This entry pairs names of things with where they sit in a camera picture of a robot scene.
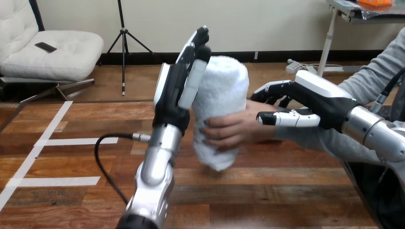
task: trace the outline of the human hand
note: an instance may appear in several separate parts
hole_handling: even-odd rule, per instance
[[[218,146],[219,151],[227,151],[242,144],[271,139],[275,127],[262,125],[256,120],[257,113],[261,111],[277,111],[277,108],[247,100],[244,111],[206,120],[207,127],[201,129],[207,137],[206,143]]]

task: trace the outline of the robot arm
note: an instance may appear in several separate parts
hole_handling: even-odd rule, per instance
[[[174,187],[173,168],[190,120],[189,108],[211,57],[208,29],[199,28],[174,65],[163,64],[154,98],[155,117],[145,160],[135,175],[136,192],[117,229],[162,229]]]
[[[362,107],[349,93],[307,71],[298,71],[295,81],[270,82],[256,90],[251,100],[274,104],[286,96],[308,109],[291,112],[260,112],[264,125],[319,126],[346,134],[370,150],[392,168],[405,188],[405,129]]]

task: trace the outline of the wall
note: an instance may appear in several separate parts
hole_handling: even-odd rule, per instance
[[[37,0],[46,30],[99,34],[104,52],[120,30],[116,0]],[[322,50],[325,0],[122,0],[126,28],[154,52],[179,52],[202,25],[214,52]],[[353,25],[338,18],[335,50],[384,49],[403,24]],[[128,39],[130,52],[145,52]],[[121,42],[113,52],[120,52]]]

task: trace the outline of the white armchair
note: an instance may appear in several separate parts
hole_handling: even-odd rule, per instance
[[[38,48],[44,42],[53,53]],[[55,83],[56,86],[22,102],[52,93],[67,100],[63,89],[94,79],[93,71],[104,46],[103,39],[83,31],[41,31],[28,0],[0,0],[0,80],[5,83]]]

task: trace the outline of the smartphone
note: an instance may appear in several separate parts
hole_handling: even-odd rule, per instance
[[[40,42],[38,44],[35,44],[35,46],[37,46],[38,48],[45,50],[47,53],[52,53],[53,51],[56,50],[56,48],[44,43],[44,42]]]

